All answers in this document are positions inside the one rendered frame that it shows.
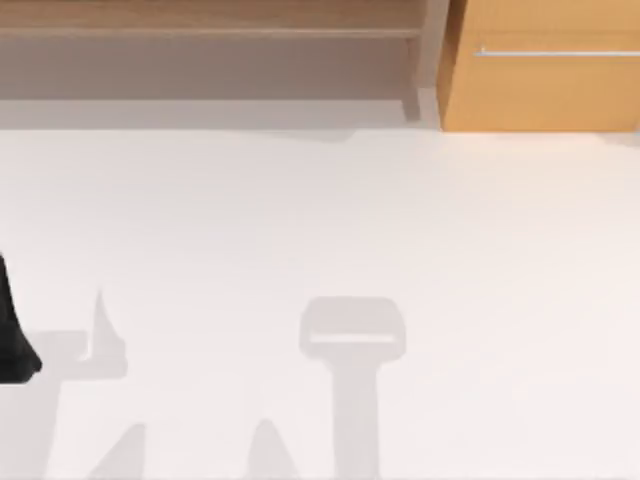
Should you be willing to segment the open wooden shelf unit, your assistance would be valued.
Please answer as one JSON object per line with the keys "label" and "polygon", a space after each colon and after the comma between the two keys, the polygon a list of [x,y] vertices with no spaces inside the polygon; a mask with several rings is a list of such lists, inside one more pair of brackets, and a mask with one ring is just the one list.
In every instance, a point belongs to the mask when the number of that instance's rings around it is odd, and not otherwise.
{"label": "open wooden shelf unit", "polygon": [[449,0],[0,0],[0,99],[419,114]]}

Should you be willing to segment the wooden cupboard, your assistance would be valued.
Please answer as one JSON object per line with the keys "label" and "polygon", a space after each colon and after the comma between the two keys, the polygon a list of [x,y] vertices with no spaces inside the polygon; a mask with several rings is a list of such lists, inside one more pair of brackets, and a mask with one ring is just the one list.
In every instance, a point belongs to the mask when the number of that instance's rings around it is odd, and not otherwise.
{"label": "wooden cupboard", "polygon": [[487,58],[640,51],[640,0],[450,0],[437,100],[447,132],[640,130],[640,58]]}

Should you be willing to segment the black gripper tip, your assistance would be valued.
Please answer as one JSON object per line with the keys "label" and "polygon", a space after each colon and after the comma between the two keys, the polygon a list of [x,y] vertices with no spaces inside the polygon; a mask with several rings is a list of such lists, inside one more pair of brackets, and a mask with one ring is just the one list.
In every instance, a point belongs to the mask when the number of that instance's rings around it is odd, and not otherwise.
{"label": "black gripper tip", "polygon": [[0,385],[26,384],[42,367],[20,325],[6,262],[0,254]]}

